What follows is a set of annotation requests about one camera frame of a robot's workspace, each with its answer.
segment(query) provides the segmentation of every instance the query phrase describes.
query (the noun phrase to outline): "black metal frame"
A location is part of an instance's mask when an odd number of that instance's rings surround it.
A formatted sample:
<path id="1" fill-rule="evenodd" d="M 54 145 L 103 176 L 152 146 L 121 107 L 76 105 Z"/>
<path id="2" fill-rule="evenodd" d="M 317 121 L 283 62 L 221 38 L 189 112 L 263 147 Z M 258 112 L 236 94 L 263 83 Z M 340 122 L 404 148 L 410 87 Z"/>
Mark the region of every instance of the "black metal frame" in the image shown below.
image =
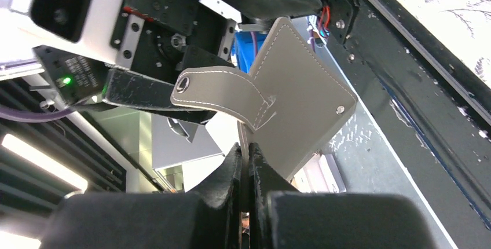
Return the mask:
<path id="1" fill-rule="evenodd" d="M 485 248 L 490 89 L 396 0 L 356 1 L 350 38 L 329 51 L 455 243 Z"/>

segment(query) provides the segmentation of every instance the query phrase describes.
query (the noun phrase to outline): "fluorescent light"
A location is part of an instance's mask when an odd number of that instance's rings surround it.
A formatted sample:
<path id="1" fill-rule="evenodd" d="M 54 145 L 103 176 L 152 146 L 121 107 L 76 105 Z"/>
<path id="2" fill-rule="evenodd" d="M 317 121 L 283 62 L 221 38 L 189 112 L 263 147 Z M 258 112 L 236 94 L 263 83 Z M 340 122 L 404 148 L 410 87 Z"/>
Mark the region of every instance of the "fluorescent light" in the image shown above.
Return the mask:
<path id="1" fill-rule="evenodd" d="M 3 249 L 37 249 L 41 241 L 12 233 L 0 232 L 0 243 Z"/>
<path id="2" fill-rule="evenodd" d="M 25 160 L 43 168 L 44 170 L 52 173 L 61 180 L 73 185 L 74 187 L 85 191 L 88 186 L 87 180 L 77 175 L 72 170 L 66 168 L 62 164 L 56 162 L 49 156 L 33 148 L 28 143 L 18 139 L 17 137 L 7 134 L 2 141 L 2 146 L 9 149 L 10 151 L 18 154 Z"/>

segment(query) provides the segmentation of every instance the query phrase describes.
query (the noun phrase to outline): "gray leather luggage tag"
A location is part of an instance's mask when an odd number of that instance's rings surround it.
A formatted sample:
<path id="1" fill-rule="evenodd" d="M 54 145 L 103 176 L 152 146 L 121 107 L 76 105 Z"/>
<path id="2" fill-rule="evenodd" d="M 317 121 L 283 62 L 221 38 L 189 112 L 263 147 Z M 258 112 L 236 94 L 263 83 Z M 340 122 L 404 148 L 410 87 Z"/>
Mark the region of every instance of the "gray leather luggage tag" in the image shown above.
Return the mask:
<path id="1" fill-rule="evenodd" d="M 346 123 L 357 97 L 281 17 L 249 74 L 229 67 L 186 69 L 171 102 L 234 116 L 244 157 L 257 142 L 268 163 L 290 180 Z"/>

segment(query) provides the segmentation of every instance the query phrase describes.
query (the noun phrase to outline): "metal grommet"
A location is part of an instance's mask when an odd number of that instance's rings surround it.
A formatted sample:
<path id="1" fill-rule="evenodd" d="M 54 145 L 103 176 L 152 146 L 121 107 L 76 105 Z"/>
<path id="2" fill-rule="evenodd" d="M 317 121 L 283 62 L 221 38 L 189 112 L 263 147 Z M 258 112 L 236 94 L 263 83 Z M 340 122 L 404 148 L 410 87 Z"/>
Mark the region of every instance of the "metal grommet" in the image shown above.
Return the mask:
<path id="1" fill-rule="evenodd" d="M 178 94 L 184 93 L 185 90 L 187 90 L 189 87 L 189 77 L 185 76 L 179 80 L 177 83 L 177 86 L 175 87 L 175 90 L 177 91 Z"/>
<path id="2" fill-rule="evenodd" d="M 338 114 L 338 115 L 341 115 L 344 112 L 345 112 L 345 107 L 342 105 L 338 106 L 338 108 L 336 109 L 336 114 Z"/>

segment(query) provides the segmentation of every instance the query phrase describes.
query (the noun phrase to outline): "white stitching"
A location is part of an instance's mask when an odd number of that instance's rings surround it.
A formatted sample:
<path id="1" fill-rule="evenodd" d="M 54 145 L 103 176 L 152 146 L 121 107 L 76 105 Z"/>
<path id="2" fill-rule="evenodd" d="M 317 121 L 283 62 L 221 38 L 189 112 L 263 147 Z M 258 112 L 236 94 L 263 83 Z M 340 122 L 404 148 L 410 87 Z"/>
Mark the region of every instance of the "white stitching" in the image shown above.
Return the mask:
<path id="1" fill-rule="evenodd" d="M 276 39 L 278 38 L 278 35 L 280 34 L 281 30 L 283 29 L 283 27 L 288 27 L 290 29 L 290 31 L 295 35 L 295 37 L 298 39 L 298 41 L 303 45 L 303 47 L 307 50 L 307 52 L 312 56 L 312 58 L 314 59 L 314 61 L 316 61 L 316 63 L 319 65 L 319 67 L 332 79 L 334 80 L 334 82 L 336 82 L 339 87 L 341 87 L 346 93 L 348 93 L 350 95 L 350 97 L 356 102 L 356 99 L 353 97 L 353 95 L 348 91 L 346 90 L 336 79 L 334 79 L 331 74 L 329 74 L 329 72 L 327 72 L 324 67 L 317 61 L 317 59 L 314 57 L 314 55 L 312 55 L 312 53 L 309 51 L 309 49 L 307 48 L 307 46 L 305 46 L 305 44 L 303 44 L 303 42 L 300 40 L 300 37 L 298 37 L 297 34 L 295 34 L 295 31 L 292 30 L 292 28 L 288 25 L 288 24 L 283 24 L 281 26 L 281 28 L 278 30 L 278 32 L 276 33 L 276 36 L 274 36 L 274 39 L 273 39 L 273 42 L 271 43 L 271 45 L 269 46 L 267 52 L 266 52 L 266 55 L 264 56 L 264 58 L 262 59 L 262 62 L 261 64 L 259 65 L 259 68 L 256 72 L 256 74 L 254 75 L 254 80 L 256 80 L 256 78 L 258 77 L 258 74 L 259 74 L 259 71 L 261 70 L 261 67 L 262 67 L 262 64 L 264 64 L 264 62 L 266 61 L 266 58 L 268 57 L 268 54 L 269 54 L 269 51 L 271 50 L 271 48 L 273 47 Z M 259 122 L 258 122 L 258 126 L 261 124 L 261 120 L 262 118 L 264 117 L 264 115 L 266 114 L 266 111 L 268 110 L 268 108 L 266 108 L 263 112 L 263 114 L 261 115 L 261 118 L 259 118 Z"/>
<path id="2" fill-rule="evenodd" d="M 174 96 L 174 92 L 172 93 L 172 98 L 176 101 L 180 101 L 180 102 L 191 102 L 191 103 L 198 103 L 198 104 L 204 104 L 204 105 L 213 105 L 213 106 L 216 106 L 216 107 L 220 107 L 222 109 L 226 109 L 228 111 L 232 111 L 233 113 L 239 115 L 240 117 L 242 117 L 246 122 L 249 123 L 249 125 L 252 126 L 252 128 L 255 130 L 256 128 L 254 127 L 254 125 L 252 125 L 252 123 L 246 118 L 244 117 L 243 115 L 237 113 L 236 111 L 232 110 L 232 109 L 229 109 L 227 107 L 223 107 L 221 105 L 218 105 L 218 104 L 214 104 L 214 103 L 209 103 L 209 102 L 201 102 L 201 101 L 191 101 L 191 100 L 178 100 L 175 96 Z"/>
<path id="3" fill-rule="evenodd" d="M 258 115 L 256 116 L 256 119 L 254 120 L 254 127 L 256 126 L 256 122 L 258 121 L 258 118 L 259 118 L 259 114 L 261 113 L 261 110 L 262 110 L 262 107 L 265 105 L 265 103 L 261 104 L 261 108 L 259 109 L 258 111 Z"/>
<path id="4" fill-rule="evenodd" d="M 244 150 L 249 150 L 249 144 L 247 142 L 247 133 L 245 133 L 246 129 L 243 126 L 239 128 L 240 135 L 242 136 L 242 142 L 244 143 Z"/>
<path id="5" fill-rule="evenodd" d="M 263 95 L 261 94 L 261 92 L 258 90 L 258 88 L 256 87 L 256 85 L 254 85 L 254 83 L 252 83 L 249 79 L 247 79 L 247 78 L 245 78 L 245 77 L 243 77 L 243 76 L 241 76 L 239 74 L 235 74 L 233 72 L 229 72 L 229 71 L 189 71 L 189 72 L 184 72 L 181 76 L 179 76 L 179 78 L 182 78 L 186 74 L 217 74 L 217 73 L 221 73 L 221 74 L 232 74 L 232 75 L 238 76 L 239 78 L 242 78 L 245 81 L 249 82 L 249 84 L 251 84 L 254 87 L 254 89 L 258 92 L 259 96 L 263 100 L 263 103 L 268 104 L 268 102 L 265 100 L 265 98 L 263 97 Z"/>
<path id="6" fill-rule="evenodd" d="M 183 76 L 185 76 L 186 74 L 216 74 L 216 73 L 225 73 L 225 74 L 232 74 L 232 75 L 235 75 L 235 76 L 238 76 L 239 78 L 242 78 L 244 80 L 246 80 L 247 82 L 249 82 L 253 87 L 254 89 L 258 92 L 259 96 L 262 98 L 263 100 L 263 103 L 261 104 L 261 107 L 259 108 L 259 111 L 258 111 L 258 114 L 256 116 L 256 119 L 254 120 L 254 123 L 251 123 L 246 117 L 244 117 L 243 115 L 237 113 L 236 111 L 230 109 L 230 108 L 227 108 L 227 107 L 223 107 L 221 105 L 217 105 L 217 104 L 213 104 L 213 103 L 209 103 L 209 102 L 201 102 L 201 101 L 186 101 L 186 100 L 179 100 L 177 99 L 175 96 L 174 96 L 174 93 L 172 93 L 172 97 L 173 99 L 177 100 L 177 101 L 180 101 L 180 102 L 193 102 L 193 103 L 198 103 L 198 104 L 205 104 L 205 105 L 213 105 L 213 106 L 218 106 L 218 107 L 221 107 L 223 109 L 227 109 L 229 111 L 232 111 L 233 113 L 236 113 L 238 114 L 239 116 L 241 116 L 242 118 L 244 118 L 251 126 L 252 128 L 255 130 L 256 127 L 255 127 L 255 124 L 256 124 L 256 121 L 258 120 L 259 118 L 259 114 L 261 113 L 261 110 L 263 108 L 263 106 L 266 104 L 266 105 L 269 105 L 268 102 L 264 99 L 263 95 L 261 94 L 261 92 L 258 90 L 258 88 L 254 85 L 254 83 L 252 83 L 250 80 L 248 80 L 247 78 L 243 77 L 243 76 L 240 76 L 239 74 L 234 74 L 233 72 L 229 72 L 229 71 L 189 71 L 189 72 L 184 72 L 181 76 L 179 76 L 178 80 L 179 81 Z"/>

